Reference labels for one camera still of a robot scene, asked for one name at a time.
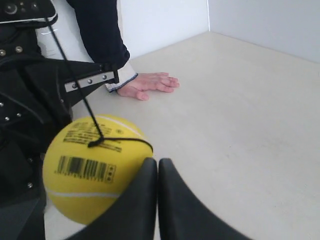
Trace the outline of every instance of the table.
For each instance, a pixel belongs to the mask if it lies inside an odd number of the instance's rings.
[[[319,64],[206,32],[132,65],[181,87],[147,102],[101,87],[88,96],[95,114],[137,124],[154,158],[171,158],[198,198],[250,238],[320,239]],[[89,115],[82,102],[73,111]],[[50,206],[45,227],[57,240],[83,226]]]

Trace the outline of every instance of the tennis ball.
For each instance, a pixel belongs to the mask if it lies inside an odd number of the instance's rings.
[[[151,145],[133,123],[112,115],[97,115],[105,138],[99,139],[91,117],[77,119],[50,144],[43,162],[43,183],[49,199],[67,218],[84,225],[98,218],[133,180]]]

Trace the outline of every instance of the shirt cuff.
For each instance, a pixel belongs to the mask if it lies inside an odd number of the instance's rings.
[[[136,73],[132,68],[132,66],[130,65],[130,63],[127,62],[122,68],[118,70],[118,75],[119,75],[119,83],[105,84],[109,93],[122,88],[124,85],[134,80],[138,76],[138,73]]]

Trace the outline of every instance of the dark sleeve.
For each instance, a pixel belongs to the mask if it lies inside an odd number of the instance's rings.
[[[117,0],[67,0],[73,7],[84,47],[95,63],[122,68],[130,53],[118,26]]]

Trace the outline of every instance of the hand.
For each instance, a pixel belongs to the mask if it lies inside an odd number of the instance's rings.
[[[149,99],[146,91],[158,90],[164,93],[172,93],[179,87],[178,79],[169,76],[166,72],[140,73],[134,80],[117,90],[122,97],[131,97],[141,101]]]

